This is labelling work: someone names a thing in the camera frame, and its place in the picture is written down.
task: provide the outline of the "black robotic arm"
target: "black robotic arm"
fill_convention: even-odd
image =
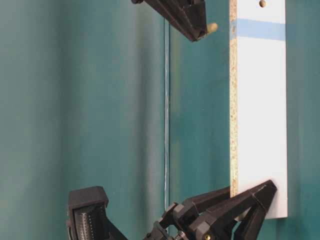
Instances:
[[[269,180],[232,198],[226,187],[173,203],[144,240],[231,240],[235,219],[243,214],[234,239],[256,240],[276,191]],[[70,192],[69,240],[127,240],[107,218],[108,202],[100,186]],[[168,234],[169,226],[177,228],[175,237]]]

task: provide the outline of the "white laminated board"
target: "white laminated board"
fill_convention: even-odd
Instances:
[[[267,180],[288,216],[286,1],[230,0],[231,196]]]

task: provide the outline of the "black plastic part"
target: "black plastic part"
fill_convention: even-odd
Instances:
[[[156,221],[144,240],[231,240],[235,218],[244,215],[235,240],[256,240],[277,188],[269,180],[230,198],[230,188],[208,192],[173,203]],[[108,198],[102,187],[72,191],[69,195],[69,240],[127,240],[109,221]],[[167,228],[175,226],[176,237]]]
[[[194,239],[202,240],[205,236],[212,235],[219,240],[229,240],[226,226],[251,208],[250,214],[246,215],[240,225],[237,236],[244,237],[239,239],[256,240],[257,237],[254,236],[259,234],[276,191],[276,186],[269,180],[208,208],[189,226]]]
[[[71,191],[68,201],[69,240],[127,240],[106,215],[108,197],[101,186]]]
[[[131,0],[140,4],[143,0]],[[144,0],[190,41],[208,33],[205,0]]]
[[[173,204],[156,222],[144,240],[231,240],[235,218],[246,214],[234,233],[235,240],[256,240],[277,191],[269,180],[235,197],[230,188],[208,192]],[[172,238],[166,232],[174,225],[179,234]]]

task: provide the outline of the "teal wall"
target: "teal wall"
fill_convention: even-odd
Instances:
[[[164,205],[164,19],[129,0],[68,0],[64,16],[66,190],[103,186],[142,239]]]
[[[229,185],[229,2],[206,11],[217,32],[170,32],[170,202]]]
[[[0,239],[65,239],[68,191],[104,186],[107,213],[141,239],[164,204],[164,69],[170,69],[169,201],[229,184],[229,4],[197,43],[128,0],[0,2]],[[320,38],[315,0],[287,1],[289,218],[260,240],[318,239]]]
[[[0,1],[0,239],[64,234],[61,1]]]
[[[164,19],[128,0],[0,1],[0,239],[66,239],[100,185],[142,239],[164,205]]]

